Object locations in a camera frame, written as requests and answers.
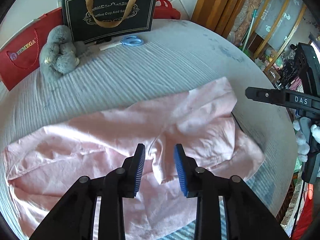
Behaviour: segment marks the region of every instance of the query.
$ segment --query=black clamp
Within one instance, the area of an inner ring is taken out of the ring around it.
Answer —
[[[254,101],[296,109],[299,116],[309,119],[307,127],[309,132],[305,129],[303,133],[310,146],[310,151],[307,162],[303,164],[301,178],[307,183],[314,184],[320,167],[320,144],[310,135],[310,127],[320,122],[320,98],[292,90],[254,87],[248,87],[245,95]]]
[[[221,239],[219,196],[223,197],[227,240],[288,240],[267,207],[239,177],[214,176],[187,157],[181,144],[175,146],[174,160],[181,191],[197,197],[194,240]]]
[[[125,240],[122,198],[139,191],[145,146],[105,177],[80,177],[36,228],[30,240],[92,240],[95,208],[100,201],[98,239]]]

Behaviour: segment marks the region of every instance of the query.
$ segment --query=black device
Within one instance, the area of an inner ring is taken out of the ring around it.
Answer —
[[[302,81],[304,93],[292,90],[248,87],[247,98],[296,109],[301,131],[310,146],[308,161],[303,164],[301,178],[310,184],[316,181],[320,167],[320,144],[313,138],[310,127],[320,122],[320,64],[315,50],[308,44],[299,43],[294,57],[295,67]]]

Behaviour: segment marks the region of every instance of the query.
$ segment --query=red gift bag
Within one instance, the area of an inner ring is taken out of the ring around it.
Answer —
[[[155,12],[153,14],[154,19],[180,20],[180,12],[172,8],[172,4],[168,0],[157,0],[157,1],[160,1],[161,5],[155,6]]]
[[[57,8],[28,24],[3,46],[0,76],[9,91],[39,67],[40,51],[49,32],[62,24],[62,10]]]

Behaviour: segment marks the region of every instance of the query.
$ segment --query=bed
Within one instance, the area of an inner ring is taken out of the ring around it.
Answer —
[[[268,78],[234,45],[193,22],[154,20],[152,31],[139,36],[146,44],[136,47],[134,54],[126,46],[89,50],[80,66],[57,83],[44,83],[39,69],[10,92],[1,83],[1,150],[45,125],[191,90],[226,76],[238,99],[233,115],[266,156],[247,183],[276,215],[292,178],[297,146],[285,108],[245,97],[248,86],[273,88]],[[0,212],[13,233],[25,239],[9,198],[1,158],[0,187]],[[223,235],[224,221],[222,215]],[[193,222],[164,239],[192,239],[194,228]]]

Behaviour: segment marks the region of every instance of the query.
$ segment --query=scissors handle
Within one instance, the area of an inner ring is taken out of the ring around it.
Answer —
[[[143,44],[143,40],[137,36],[127,36],[121,41],[124,45],[139,46]]]

